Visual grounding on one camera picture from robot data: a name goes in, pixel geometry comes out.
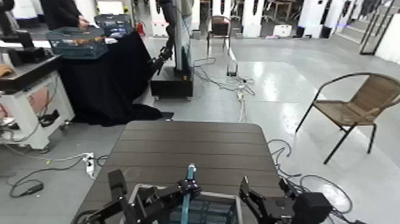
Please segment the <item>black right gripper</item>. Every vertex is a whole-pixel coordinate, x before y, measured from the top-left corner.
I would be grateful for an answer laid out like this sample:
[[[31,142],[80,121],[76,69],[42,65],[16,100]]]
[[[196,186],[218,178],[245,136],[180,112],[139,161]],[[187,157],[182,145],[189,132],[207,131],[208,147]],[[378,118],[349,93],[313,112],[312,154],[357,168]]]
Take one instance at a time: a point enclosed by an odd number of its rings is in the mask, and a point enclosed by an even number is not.
[[[240,183],[240,198],[251,209],[258,223],[289,224],[295,216],[294,199],[298,192],[294,184],[284,178],[279,180],[279,187],[288,197],[267,197],[252,190],[247,176]]]

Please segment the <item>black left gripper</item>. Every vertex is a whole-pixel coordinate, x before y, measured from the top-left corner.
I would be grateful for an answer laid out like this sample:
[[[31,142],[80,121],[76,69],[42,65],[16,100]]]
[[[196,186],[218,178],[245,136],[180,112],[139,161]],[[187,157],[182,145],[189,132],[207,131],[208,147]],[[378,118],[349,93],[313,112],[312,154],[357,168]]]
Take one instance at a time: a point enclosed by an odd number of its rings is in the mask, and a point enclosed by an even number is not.
[[[127,204],[127,186],[120,169],[108,173],[108,183],[113,201]],[[135,186],[128,202],[129,212],[120,223],[157,223],[161,220],[164,206],[176,207],[185,201],[191,202],[202,191],[194,179],[183,179],[172,186],[159,189],[157,186]]]

